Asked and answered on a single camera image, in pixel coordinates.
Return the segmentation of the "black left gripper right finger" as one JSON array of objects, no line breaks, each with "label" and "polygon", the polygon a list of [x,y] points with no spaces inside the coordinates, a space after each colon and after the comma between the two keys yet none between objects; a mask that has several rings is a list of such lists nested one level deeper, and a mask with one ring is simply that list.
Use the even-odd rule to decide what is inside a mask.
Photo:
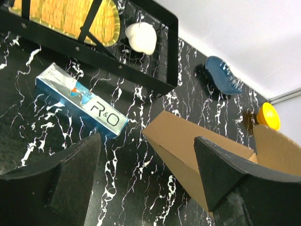
[{"label": "black left gripper right finger", "polygon": [[217,226],[299,226],[301,178],[253,163],[205,137],[194,150]]}]

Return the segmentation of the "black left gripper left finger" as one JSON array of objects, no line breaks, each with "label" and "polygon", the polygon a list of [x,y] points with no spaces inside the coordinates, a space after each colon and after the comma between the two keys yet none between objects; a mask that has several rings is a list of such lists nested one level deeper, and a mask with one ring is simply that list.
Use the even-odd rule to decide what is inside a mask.
[{"label": "black left gripper left finger", "polygon": [[95,133],[33,164],[0,177],[2,226],[82,226],[101,136]]}]

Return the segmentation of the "brown cardboard box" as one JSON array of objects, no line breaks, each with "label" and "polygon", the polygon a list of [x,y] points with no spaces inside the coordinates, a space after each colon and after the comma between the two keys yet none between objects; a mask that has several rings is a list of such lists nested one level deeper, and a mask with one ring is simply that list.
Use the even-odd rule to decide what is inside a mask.
[{"label": "brown cardboard box", "polygon": [[190,197],[208,212],[194,150],[196,137],[205,137],[253,163],[301,177],[301,147],[287,136],[265,125],[255,125],[253,128],[255,149],[166,111],[160,113],[143,130],[143,134]]}]

